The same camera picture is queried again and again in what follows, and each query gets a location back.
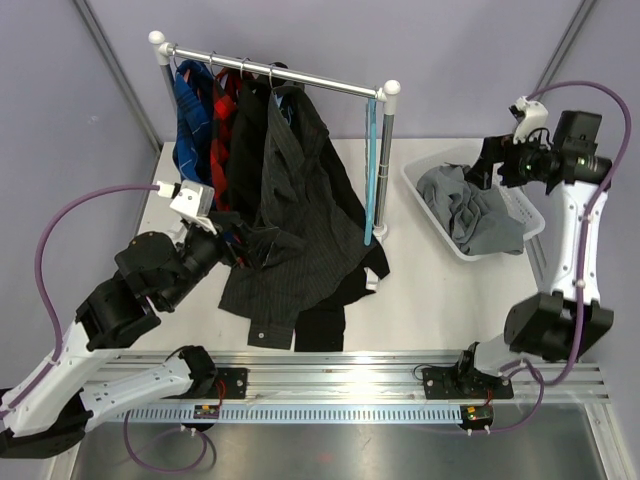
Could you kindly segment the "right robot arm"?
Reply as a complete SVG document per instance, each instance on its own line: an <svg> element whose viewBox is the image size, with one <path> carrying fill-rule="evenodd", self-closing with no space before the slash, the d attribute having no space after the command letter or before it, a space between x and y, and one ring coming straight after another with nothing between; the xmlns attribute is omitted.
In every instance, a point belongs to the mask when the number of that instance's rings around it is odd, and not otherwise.
<svg viewBox="0 0 640 480"><path fill-rule="evenodd" d="M481 189L491 186L493 173L505 187L544 184L559 237L542 290L511 308L502 335L461 353L450 383L469 398L512 397L507 375L532 357L564 362L552 381L562 382L614 320L601 305L596 275L599 222L615 167L596 153L602 117L565 110L544 144L536 136L544 125L530 126L528 114L512 110L520 120L515 134L485 138L466 177Z"/></svg>

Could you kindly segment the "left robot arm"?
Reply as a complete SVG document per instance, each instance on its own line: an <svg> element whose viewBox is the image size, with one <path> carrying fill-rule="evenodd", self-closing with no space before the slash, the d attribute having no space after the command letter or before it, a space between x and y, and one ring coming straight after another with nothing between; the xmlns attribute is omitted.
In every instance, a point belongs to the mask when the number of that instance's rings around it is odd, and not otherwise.
<svg viewBox="0 0 640 480"><path fill-rule="evenodd" d="M128 410L163 399L240 400L245 368L218 368L204 347L186 345L163 363L137 375L91 383L116 359L161 323L219 263L246 265L241 245L246 228L235 212L209 215L207 230L186 222L175 243L160 232L133 238L115 257L117 271L78 307L62 351L44 380L24 398L23 386L1 392L5 429L1 455L47 459L78 444L86 433Z"/></svg>

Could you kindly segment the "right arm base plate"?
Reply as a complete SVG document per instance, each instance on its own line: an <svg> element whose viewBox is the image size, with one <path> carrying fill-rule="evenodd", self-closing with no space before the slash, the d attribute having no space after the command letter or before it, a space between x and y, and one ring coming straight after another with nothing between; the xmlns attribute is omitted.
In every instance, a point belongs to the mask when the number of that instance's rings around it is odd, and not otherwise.
<svg viewBox="0 0 640 480"><path fill-rule="evenodd" d="M510 381L454 367L426 367L421 371L428 400L508 400L514 398Z"/></svg>

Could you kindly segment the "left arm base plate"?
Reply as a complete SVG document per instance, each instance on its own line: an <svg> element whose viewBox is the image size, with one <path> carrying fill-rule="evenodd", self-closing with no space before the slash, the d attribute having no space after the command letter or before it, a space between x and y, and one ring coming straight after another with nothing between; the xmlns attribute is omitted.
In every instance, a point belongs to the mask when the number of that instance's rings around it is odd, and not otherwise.
<svg viewBox="0 0 640 480"><path fill-rule="evenodd" d="M172 399L243 400L246 398L249 370L240 367L223 367L218 370L214 383L206 392L187 392Z"/></svg>

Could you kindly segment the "grey shirt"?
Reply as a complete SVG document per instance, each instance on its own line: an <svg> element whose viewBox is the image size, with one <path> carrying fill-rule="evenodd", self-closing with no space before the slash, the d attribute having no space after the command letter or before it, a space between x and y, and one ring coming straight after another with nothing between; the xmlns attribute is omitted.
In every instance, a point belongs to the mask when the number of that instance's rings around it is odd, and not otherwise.
<svg viewBox="0 0 640 480"><path fill-rule="evenodd" d="M524 224L509 215L497 188L469 184L467 169L455 164L434 167L420 177L416 190L462 254L522 254Z"/></svg>

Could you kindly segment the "teal hanger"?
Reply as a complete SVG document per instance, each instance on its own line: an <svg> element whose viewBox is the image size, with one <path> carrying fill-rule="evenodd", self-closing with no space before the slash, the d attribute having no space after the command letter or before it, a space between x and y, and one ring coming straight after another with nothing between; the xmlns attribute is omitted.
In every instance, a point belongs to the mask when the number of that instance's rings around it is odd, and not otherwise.
<svg viewBox="0 0 640 480"><path fill-rule="evenodd" d="M369 99L365 109L365 227L364 245L373 238L376 192L377 102Z"/></svg>

